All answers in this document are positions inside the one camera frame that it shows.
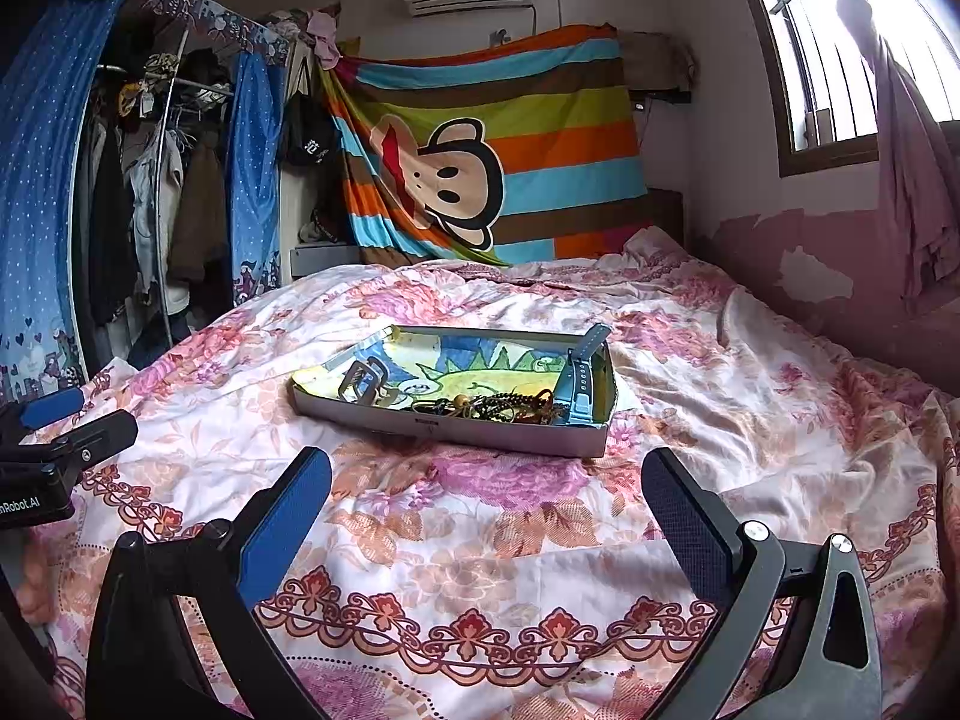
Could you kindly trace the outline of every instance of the bed sheet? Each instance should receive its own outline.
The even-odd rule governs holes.
[[[360,434],[295,415],[287,396],[294,371],[393,323],[594,322],[614,328],[620,391],[600,460]],[[960,545],[960,401],[808,335],[656,229],[598,261],[342,266],[244,304],[141,372],[114,361],[85,392],[78,418],[37,438],[116,408],[140,435],[83,477],[72,520],[37,529],[56,693],[78,717],[117,536],[182,538],[233,517],[304,445],[328,452],[333,493],[257,613],[334,720],[642,717],[714,615],[640,491],[640,462],[661,445],[741,519],[797,541],[853,537],[886,716],[954,601],[943,565]],[[787,604],[728,707],[757,688]],[[198,611],[184,609],[218,696],[242,707]]]

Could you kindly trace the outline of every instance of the blue polka dot curtain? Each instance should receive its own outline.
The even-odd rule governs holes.
[[[123,0],[54,1],[0,81],[0,404],[80,379],[67,219],[83,105]]]
[[[233,304],[280,286],[277,143],[286,68],[258,53],[237,56],[227,152]]]

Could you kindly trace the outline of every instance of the wardrobe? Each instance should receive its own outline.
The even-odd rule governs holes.
[[[280,285],[289,55],[210,0],[51,4],[0,81],[0,405]]]

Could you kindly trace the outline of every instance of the patterned curtain valance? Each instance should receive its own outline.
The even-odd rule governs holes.
[[[287,38],[213,0],[144,0],[143,7],[190,23],[214,39],[237,43],[246,52],[259,53],[268,65],[286,64],[290,50]]]

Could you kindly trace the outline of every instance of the window frame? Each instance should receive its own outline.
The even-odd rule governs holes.
[[[766,66],[767,80],[770,85],[770,97],[774,108],[776,126],[776,152],[779,154],[779,174],[781,178],[789,175],[802,175],[818,170],[829,170],[844,165],[862,165],[877,162],[880,159],[877,150],[877,134],[860,135],[843,141],[826,143],[822,146],[810,146],[797,149],[794,146],[793,124],[787,102],[786,81],[781,56],[776,48],[773,25],[763,0],[747,0],[757,37],[760,38],[760,52]],[[808,69],[801,67],[803,77]],[[954,155],[960,155],[960,121],[940,122],[947,144]]]

